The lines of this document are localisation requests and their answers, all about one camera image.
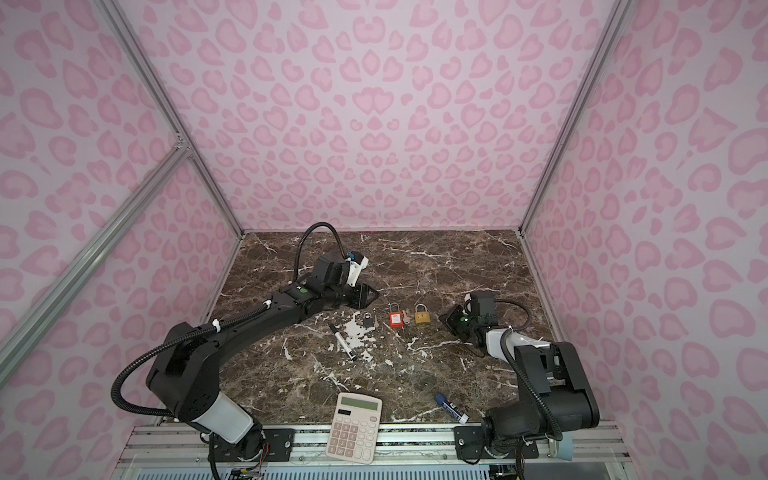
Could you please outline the brass padlock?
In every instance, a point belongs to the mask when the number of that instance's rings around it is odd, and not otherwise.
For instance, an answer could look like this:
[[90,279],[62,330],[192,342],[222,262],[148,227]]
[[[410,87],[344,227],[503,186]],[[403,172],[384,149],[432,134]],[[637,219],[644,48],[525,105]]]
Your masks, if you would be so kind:
[[414,306],[414,322],[417,325],[431,323],[431,313],[425,304],[416,304]]

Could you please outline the red padlock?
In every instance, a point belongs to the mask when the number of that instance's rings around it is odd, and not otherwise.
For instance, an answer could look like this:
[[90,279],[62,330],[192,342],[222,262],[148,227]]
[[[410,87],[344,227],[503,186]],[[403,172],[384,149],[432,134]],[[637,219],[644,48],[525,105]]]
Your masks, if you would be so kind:
[[390,303],[389,308],[389,324],[392,329],[400,329],[405,326],[405,316],[397,303]]

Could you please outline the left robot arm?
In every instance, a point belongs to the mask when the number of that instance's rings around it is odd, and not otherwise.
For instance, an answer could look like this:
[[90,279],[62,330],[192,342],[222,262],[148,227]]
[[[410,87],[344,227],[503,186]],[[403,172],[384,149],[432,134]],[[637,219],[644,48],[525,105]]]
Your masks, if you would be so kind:
[[346,257],[328,252],[310,273],[262,303],[202,327],[177,325],[165,340],[168,348],[154,358],[147,387],[169,416],[228,445],[259,449],[262,426],[223,393],[222,368],[256,343],[319,313],[369,307],[379,293],[360,280],[368,263],[358,251]]

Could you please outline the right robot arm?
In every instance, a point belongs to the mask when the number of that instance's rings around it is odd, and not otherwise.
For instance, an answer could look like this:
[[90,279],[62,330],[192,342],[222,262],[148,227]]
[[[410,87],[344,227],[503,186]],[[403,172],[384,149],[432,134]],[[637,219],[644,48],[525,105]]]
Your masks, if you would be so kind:
[[523,460],[538,453],[538,441],[561,442],[567,433],[599,425],[598,402],[575,346],[526,336],[533,313],[523,303],[474,291],[439,321],[461,342],[507,363],[516,378],[515,400],[488,409],[478,427],[457,429],[461,460]]

